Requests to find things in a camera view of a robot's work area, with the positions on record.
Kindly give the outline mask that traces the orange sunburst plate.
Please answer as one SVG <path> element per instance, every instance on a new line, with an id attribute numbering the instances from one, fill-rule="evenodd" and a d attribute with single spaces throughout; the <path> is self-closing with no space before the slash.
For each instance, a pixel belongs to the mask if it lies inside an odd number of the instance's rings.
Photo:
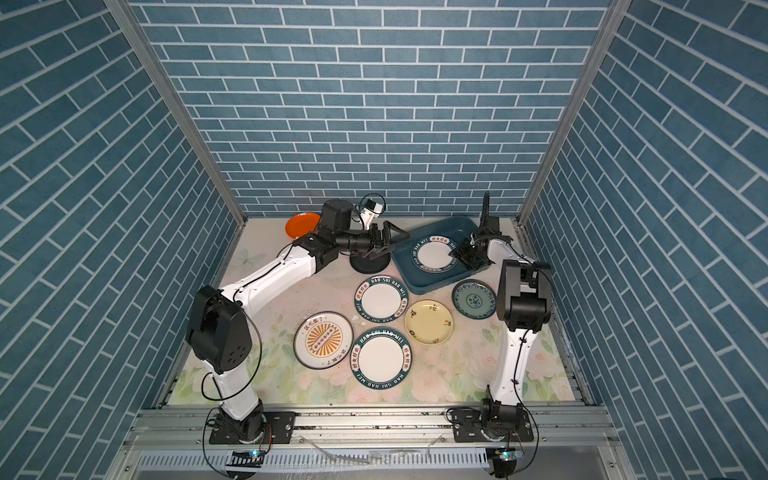
<path id="1" fill-rule="evenodd" d="M 349 354 L 354 335 L 351 323 L 336 312 L 320 312 L 307 319 L 294 335 L 294 354 L 312 370 L 331 368 Z"/>

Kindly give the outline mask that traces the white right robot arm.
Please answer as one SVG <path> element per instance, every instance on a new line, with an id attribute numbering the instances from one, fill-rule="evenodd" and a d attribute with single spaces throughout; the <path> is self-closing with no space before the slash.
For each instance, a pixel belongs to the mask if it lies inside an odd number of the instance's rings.
<path id="1" fill-rule="evenodd" d="M 519 404 L 533 341 L 554 310 L 551 267 L 520 253 L 512 238 L 501 234 L 469 237 L 451 256 L 472 271 L 500 267 L 495 304 L 506 333 L 489 393 L 502 404 Z"/>

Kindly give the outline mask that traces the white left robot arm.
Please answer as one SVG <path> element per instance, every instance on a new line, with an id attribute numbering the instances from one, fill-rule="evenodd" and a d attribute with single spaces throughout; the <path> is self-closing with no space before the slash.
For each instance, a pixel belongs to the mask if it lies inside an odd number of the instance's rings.
<path id="1" fill-rule="evenodd" d="M 385 203 L 363 205 L 343 199 L 326 201 L 317 225 L 293 240 L 274 260 L 255 273 L 224 287 L 206 285 L 194 295 L 186 342 L 211 375 L 218 395 L 212 400 L 226 417 L 245 421 L 263 410 L 251 387 L 254 374 L 246 359 L 252 350 L 255 316 L 272 300 L 346 254 L 351 260 L 382 271 L 398 244 L 410 233 L 376 219 Z"/>

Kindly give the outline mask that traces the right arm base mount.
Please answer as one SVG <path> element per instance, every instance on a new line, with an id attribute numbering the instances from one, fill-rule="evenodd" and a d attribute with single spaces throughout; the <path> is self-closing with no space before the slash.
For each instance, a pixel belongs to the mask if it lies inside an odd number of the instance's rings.
<path id="1" fill-rule="evenodd" d="M 499 411 L 452 407 L 445 411 L 445 417 L 457 443 L 534 440 L 533 422 L 521 405 L 502 405 Z"/>

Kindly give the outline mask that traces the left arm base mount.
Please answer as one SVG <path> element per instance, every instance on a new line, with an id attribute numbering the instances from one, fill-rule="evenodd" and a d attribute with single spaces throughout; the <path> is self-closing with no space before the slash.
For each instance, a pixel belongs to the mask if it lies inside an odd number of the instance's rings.
<path id="1" fill-rule="evenodd" d="M 213 445 L 280 445 L 290 443 L 296 417 L 292 411 L 257 410 L 244 420 L 235 420 L 216 408 L 206 427 Z"/>

